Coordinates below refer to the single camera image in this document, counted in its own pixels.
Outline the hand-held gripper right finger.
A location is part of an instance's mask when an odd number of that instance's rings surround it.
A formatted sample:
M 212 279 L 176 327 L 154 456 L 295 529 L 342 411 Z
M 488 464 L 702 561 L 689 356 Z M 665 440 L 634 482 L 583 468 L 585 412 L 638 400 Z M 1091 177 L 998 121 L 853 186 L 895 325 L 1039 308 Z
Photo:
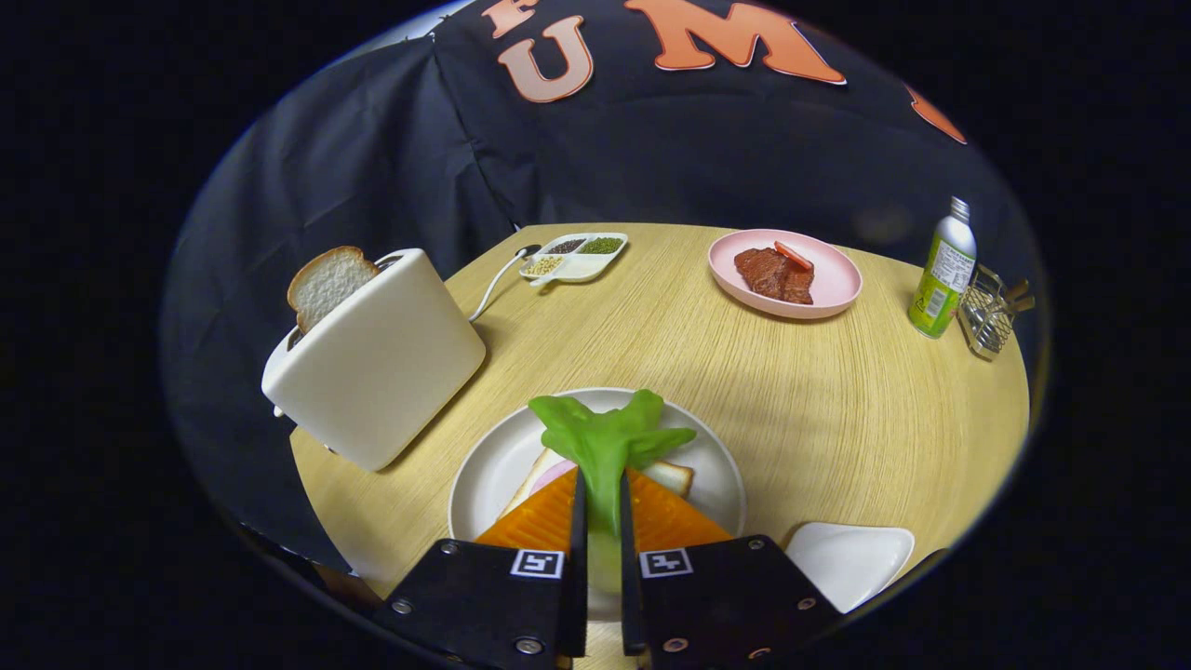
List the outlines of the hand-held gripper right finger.
M 638 669 L 791 669 L 842 610 L 771 537 L 640 551 L 622 475 L 622 649 Z

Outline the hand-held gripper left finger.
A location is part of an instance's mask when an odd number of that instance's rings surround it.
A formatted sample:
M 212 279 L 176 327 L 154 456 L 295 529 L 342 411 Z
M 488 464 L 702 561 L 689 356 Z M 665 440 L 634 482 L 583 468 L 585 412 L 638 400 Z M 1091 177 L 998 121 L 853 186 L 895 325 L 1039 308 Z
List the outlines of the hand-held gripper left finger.
M 389 640 L 439 669 L 570 669 L 587 624 L 587 514 L 582 471 L 559 476 L 568 550 L 443 539 L 372 615 Z

